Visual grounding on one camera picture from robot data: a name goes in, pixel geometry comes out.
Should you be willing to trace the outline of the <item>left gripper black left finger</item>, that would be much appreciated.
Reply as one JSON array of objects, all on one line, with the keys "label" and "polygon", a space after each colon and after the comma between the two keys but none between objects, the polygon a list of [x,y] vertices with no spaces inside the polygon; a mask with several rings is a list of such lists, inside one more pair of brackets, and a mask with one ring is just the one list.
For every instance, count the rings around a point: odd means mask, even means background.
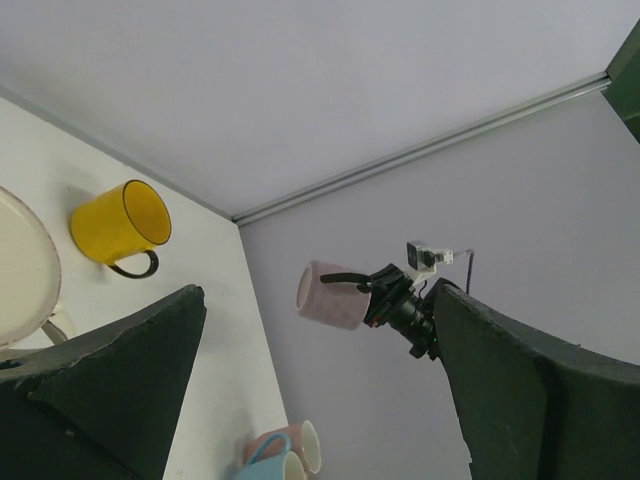
[{"label": "left gripper black left finger", "polygon": [[162,478],[206,313],[187,285],[59,345],[3,352],[2,478]]}]

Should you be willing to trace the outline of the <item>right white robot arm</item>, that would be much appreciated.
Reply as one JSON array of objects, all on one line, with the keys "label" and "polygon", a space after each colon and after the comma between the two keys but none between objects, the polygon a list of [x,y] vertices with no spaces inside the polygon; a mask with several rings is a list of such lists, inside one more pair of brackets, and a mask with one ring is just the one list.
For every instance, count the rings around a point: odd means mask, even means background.
[{"label": "right white robot arm", "polygon": [[440,355],[434,320],[439,290],[446,285],[457,288],[440,278],[424,298],[414,293],[413,281],[397,266],[389,264],[373,275],[355,272],[327,273],[319,277],[324,286],[352,286],[359,294],[369,296],[367,310],[356,317],[355,326],[370,328],[389,325],[411,344],[409,353],[416,359],[425,354],[431,360]]}]

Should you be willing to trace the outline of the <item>mauve purple mug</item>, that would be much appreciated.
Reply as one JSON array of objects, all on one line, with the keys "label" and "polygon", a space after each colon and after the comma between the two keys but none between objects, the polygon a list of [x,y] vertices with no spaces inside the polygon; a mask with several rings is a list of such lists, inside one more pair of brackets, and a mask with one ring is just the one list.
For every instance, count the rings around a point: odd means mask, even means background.
[{"label": "mauve purple mug", "polygon": [[296,308],[300,316],[332,327],[355,330],[364,321],[371,294],[359,292],[353,284],[324,285],[320,276],[356,272],[330,263],[311,261],[297,290]]}]

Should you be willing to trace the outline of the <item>green-inside patterned mug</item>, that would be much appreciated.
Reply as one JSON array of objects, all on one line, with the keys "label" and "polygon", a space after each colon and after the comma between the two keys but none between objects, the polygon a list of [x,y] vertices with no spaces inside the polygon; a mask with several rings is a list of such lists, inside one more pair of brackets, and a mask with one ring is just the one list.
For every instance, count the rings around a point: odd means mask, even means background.
[{"label": "green-inside patterned mug", "polygon": [[76,335],[60,303],[61,260],[39,217],[12,192],[1,190],[1,361],[31,354],[15,344],[41,330],[57,345]]}]

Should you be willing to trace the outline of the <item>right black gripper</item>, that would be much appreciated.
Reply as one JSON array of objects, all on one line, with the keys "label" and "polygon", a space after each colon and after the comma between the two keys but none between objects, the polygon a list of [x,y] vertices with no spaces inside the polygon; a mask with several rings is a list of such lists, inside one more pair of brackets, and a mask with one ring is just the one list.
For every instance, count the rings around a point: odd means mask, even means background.
[{"label": "right black gripper", "polygon": [[353,284],[359,292],[370,293],[364,317],[364,323],[370,328],[388,324],[394,330],[410,329],[416,313],[413,280],[394,264],[369,276],[356,272],[324,274],[320,276],[320,282],[324,285]]}]

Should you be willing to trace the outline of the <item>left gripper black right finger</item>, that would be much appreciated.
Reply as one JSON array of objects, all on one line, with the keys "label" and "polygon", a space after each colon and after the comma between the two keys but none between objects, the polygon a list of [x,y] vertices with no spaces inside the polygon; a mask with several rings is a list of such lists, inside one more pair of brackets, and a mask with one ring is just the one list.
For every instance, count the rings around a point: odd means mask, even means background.
[{"label": "left gripper black right finger", "polygon": [[475,479],[636,479],[639,368],[451,286],[434,320]]}]

